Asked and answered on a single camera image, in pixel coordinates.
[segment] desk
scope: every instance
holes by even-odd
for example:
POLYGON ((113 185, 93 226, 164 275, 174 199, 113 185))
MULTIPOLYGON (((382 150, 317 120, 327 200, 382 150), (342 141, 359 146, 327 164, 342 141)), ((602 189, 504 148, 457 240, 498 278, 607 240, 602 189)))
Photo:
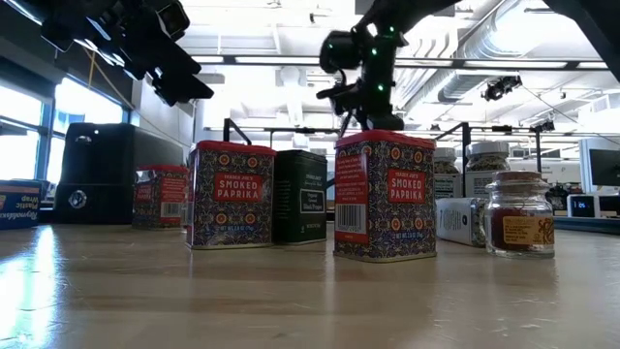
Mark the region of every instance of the desk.
POLYGON ((440 241, 386 265, 333 242, 190 251, 126 227, 0 232, 0 346, 619 348, 620 238, 557 232, 555 260, 440 241))

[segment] window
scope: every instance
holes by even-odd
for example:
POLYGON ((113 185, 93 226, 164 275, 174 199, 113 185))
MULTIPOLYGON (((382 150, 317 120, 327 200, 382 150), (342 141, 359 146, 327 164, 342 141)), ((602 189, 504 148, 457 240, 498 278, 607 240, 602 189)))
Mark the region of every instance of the window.
POLYGON ((74 122, 121 123, 123 109, 106 97, 64 78, 56 86, 54 131, 67 133, 74 122))
POLYGON ((60 181, 62 173, 62 154, 65 151, 65 140, 59 138, 51 139, 49 149, 49 165, 47 166, 47 180, 52 183, 60 181))
POLYGON ((0 179, 34 179, 38 145, 39 134, 32 131, 26 136, 0 136, 0 179))
POLYGON ((36 98, 0 86, 0 115, 39 126, 42 103, 36 98))

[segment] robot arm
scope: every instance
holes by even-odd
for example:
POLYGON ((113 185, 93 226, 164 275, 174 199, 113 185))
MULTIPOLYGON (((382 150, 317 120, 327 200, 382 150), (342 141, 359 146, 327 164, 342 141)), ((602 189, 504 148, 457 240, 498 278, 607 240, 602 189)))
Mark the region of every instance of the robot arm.
MULTIPOLYGON (((620 79, 620 35, 614 15, 620 5, 608 0, 544 0, 555 12, 569 16, 597 49, 611 72, 620 79)), ((397 48, 406 46, 403 34, 424 17, 457 3, 457 0, 375 0, 350 32, 333 31, 321 49, 321 68, 336 73, 361 66, 353 84, 337 84, 317 97, 329 98, 336 114, 353 114, 362 130, 402 130, 404 122, 392 114, 389 103, 397 48), (374 25, 376 35, 368 27, 374 25)))
POLYGON ((208 99, 213 91, 195 74, 201 65, 175 41, 189 27, 179 0, 154 9, 144 0, 10 0, 41 24, 41 35, 61 51, 74 42, 98 52, 133 79, 152 78, 155 93, 169 106, 208 99))

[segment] computer monitor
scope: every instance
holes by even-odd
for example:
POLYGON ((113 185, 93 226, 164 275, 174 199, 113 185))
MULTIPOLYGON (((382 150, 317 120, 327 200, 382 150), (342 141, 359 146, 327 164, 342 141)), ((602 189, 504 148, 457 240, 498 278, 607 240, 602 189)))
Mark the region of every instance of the computer monitor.
POLYGON ((620 186, 620 150, 590 149, 592 184, 620 186))

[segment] spice jar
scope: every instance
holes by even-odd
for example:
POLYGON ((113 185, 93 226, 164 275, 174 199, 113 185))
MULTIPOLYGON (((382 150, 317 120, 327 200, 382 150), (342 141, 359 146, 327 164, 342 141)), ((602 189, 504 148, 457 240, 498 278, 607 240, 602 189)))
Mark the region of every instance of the spice jar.
POLYGON ((461 173, 455 165, 454 148, 441 147, 433 154, 435 173, 435 199, 462 197, 461 173))
POLYGON ((493 174, 509 171, 510 146, 506 142, 480 142, 467 146, 469 159, 465 167, 465 196, 467 198, 488 198, 486 186, 493 181, 493 174))
POLYGON ((549 185, 532 172, 500 172, 488 185, 486 250, 510 258, 553 258, 553 207, 549 185))

